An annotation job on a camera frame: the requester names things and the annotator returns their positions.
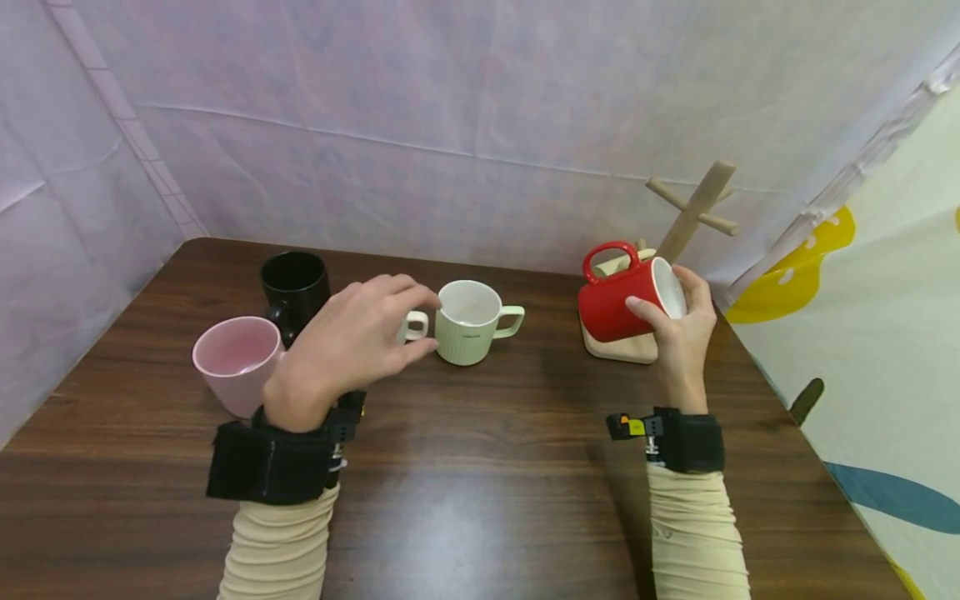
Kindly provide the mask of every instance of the mug handle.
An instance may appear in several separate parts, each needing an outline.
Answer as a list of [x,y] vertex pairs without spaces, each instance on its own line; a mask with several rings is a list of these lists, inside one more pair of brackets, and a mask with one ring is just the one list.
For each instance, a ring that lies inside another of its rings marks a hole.
[[591,285],[600,283],[600,277],[593,274],[593,269],[590,265],[593,257],[604,250],[622,250],[630,256],[630,266],[627,267],[628,270],[635,269],[640,266],[640,257],[636,255],[636,248],[631,246],[629,242],[624,242],[622,240],[617,240],[614,242],[607,242],[606,244],[601,244],[588,252],[587,256],[584,258],[583,271],[584,277],[587,278],[587,282]]
[[291,327],[287,326],[287,319],[285,316],[286,309],[286,302],[277,302],[275,304],[271,304],[263,313],[263,317],[270,323],[276,325],[276,328],[280,330],[280,342],[283,343],[284,348],[289,349],[290,346],[294,344],[294,339],[297,337],[297,334]]
[[516,316],[516,321],[514,324],[503,329],[497,329],[493,333],[494,340],[502,340],[503,338],[512,338],[520,331],[520,324],[523,323],[523,315],[526,314],[526,311],[523,310],[522,306],[504,306],[500,309],[500,316],[496,319],[500,321],[503,317],[507,316]]
[[407,323],[419,323],[423,325],[420,329],[407,329],[407,342],[416,342],[426,337],[426,330],[430,326],[430,317],[419,310],[411,310],[407,313]]

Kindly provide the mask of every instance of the wooden peg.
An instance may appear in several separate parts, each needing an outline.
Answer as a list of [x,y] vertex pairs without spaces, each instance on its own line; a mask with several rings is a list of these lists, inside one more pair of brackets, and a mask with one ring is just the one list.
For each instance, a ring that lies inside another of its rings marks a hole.
[[[652,177],[647,181],[647,188],[674,205],[674,207],[678,210],[686,210],[686,203],[674,196],[673,192],[670,191],[670,188],[663,184],[663,181]],[[722,194],[720,194],[720,197],[717,198],[716,202],[719,203],[724,198],[729,197],[732,193],[733,189],[728,187]],[[726,233],[730,236],[734,236],[740,232],[740,225],[734,223],[733,221],[728,221],[727,219],[721,219],[720,217],[714,217],[713,215],[709,214],[701,214],[697,217],[697,219],[707,227],[714,228],[717,231]]]
[[717,160],[713,163],[707,171],[707,176],[690,196],[690,202],[686,204],[680,216],[674,221],[673,227],[667,231],[666,237],[660,242],[657,256],[662,256],[670,263],[677,260],[690,242],[690,238],[693,237],[700,217],[720,199],[735,170],[736,167],[727,162]]

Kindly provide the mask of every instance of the beige sleeve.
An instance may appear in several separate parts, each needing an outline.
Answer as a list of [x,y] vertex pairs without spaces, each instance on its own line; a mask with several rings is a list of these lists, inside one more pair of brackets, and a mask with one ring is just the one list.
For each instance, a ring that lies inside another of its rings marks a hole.
[[318,600],[340,486],[297,506],[241,502],[219,600]]
[[659,600],[749,600],[743,542],[723,475],[648,465],[647,477]]

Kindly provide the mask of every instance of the wooden table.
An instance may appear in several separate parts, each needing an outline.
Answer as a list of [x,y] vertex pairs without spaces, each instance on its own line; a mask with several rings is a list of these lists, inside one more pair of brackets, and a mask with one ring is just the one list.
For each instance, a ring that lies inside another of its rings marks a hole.
[[[204,498],[228,419],[190,363],[262,309],[279,247],[188,242],[0,452],[0,596],[215,596],[235,505]],[[657,403],[648,368],[584,351],[578,277],[323,252],[332,286],[485,281],[526,307],[475,367],[430,356],[370,387],[347,448],[324,598],[654,598],[644,461],[604,417]],[[754,598],[907,598],[729,326],[707,363]]]

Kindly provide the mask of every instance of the wrist strap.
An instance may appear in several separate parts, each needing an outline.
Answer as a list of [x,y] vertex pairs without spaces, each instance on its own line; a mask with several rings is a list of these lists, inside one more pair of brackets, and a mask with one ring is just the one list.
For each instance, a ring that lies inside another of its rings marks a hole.
[[679,473],[723,470],[726,451],[720,423],[713,415],[683,415],[675,408],[655,407],[644,419],[626,413],[607,417],[613,440],[647,438],[647,461]]
[[263,407],[251,426],[236,420],[217,428],[206,495],[290,506],[315,500],[336,487],[347,465],[343,443],[353,439],[367,393],[340,396],[314,431],[290,433],[270,425]]
[[217,427],[206,495],[273,506],[319,498],[329,476],[332,441],[314,432],[278,431],[237,420]]

